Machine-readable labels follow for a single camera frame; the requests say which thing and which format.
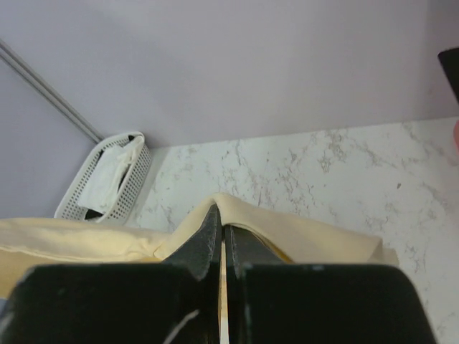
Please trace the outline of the yellow t shirt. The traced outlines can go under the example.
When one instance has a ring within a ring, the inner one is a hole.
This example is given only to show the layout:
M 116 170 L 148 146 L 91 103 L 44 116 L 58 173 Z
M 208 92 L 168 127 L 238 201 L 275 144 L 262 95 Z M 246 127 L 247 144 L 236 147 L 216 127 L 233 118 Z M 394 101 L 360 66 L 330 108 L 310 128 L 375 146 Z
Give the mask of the yellow t shirt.
M 198 232 L 212 206 L 218 208 L 219 224 L 249 231 L 287 261 L 399 264 L 395 250 L 384 247 L 378 236 L 215 193 L 195 207 L 172 233 L 65 219 L 3 219 L 1 298 L 7 298 L 27 270 L 38 264 L 164 261 Z

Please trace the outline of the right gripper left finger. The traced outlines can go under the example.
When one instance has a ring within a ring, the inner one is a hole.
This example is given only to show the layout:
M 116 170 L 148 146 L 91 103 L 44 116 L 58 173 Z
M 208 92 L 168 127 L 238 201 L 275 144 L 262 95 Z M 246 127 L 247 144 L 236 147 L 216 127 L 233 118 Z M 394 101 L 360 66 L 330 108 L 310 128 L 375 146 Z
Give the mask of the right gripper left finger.
M 1 341 L 218 343 L 221 238 L 211 206 L 162 263 L 35 267 L 1 312 Z

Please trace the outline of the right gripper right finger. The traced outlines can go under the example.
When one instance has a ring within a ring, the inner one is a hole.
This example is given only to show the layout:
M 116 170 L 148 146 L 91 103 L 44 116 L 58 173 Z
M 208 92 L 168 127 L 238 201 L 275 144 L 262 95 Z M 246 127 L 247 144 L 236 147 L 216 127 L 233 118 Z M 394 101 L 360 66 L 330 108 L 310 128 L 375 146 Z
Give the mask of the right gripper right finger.
M 385 264 L 285 263 L 224 229 L 231 343 L 434 343 L 418 293 Z

